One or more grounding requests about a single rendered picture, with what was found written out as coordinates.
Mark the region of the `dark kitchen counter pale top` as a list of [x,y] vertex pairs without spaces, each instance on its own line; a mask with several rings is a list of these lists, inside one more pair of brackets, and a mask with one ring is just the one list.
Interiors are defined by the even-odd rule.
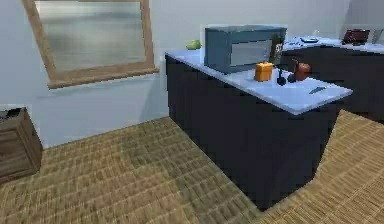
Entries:
[[282,52],[282,76],[296,62],[311,75],[284,86],[257,82],[251,70],[224,75],[203,57],[166,53],[170,117],[260,210],[314,177],[341,110],[384,123],[383,45],[294,41]]

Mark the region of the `blue grey microwave oven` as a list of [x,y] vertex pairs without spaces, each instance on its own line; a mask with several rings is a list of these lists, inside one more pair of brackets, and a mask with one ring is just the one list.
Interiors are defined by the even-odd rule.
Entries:
[[207,27],[204,65],[231,74],[254,69],[260,62],[278,64],[286,31],[267,25]]

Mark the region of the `orange box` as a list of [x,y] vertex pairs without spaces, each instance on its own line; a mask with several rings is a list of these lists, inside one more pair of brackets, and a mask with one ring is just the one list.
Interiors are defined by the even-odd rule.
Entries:
[[258,82],[269,81],[271,79],[273,64],[262,62],[256,65],[254,79]]

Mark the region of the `red apple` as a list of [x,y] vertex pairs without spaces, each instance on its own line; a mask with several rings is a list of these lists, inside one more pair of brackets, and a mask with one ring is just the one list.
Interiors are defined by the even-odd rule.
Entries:
[[305,80],[309,74],[310,74],[311,66],[306,63],[297,63],[296,64],[296,71],[295,76],[297,81],[303,81]]

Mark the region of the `wooden framed window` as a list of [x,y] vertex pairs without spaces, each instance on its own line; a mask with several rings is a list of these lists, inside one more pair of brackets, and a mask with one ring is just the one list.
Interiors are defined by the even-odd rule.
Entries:
[[157,73],[149,0],[21,0],[48,87]]

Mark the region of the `brown wooden chest of drawers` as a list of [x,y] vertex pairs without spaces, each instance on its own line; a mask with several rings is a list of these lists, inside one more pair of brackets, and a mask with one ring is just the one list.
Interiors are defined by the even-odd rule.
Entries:
[[42,152],[26,107],[0,111],[0,185],[38,172]]

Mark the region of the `dark red toaster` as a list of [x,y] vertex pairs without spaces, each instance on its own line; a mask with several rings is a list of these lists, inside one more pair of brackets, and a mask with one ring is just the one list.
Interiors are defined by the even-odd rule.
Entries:
[[349,29],[344,35],[342,44],[364,45],[368,40],[369,33],[370,31],[367,29]]

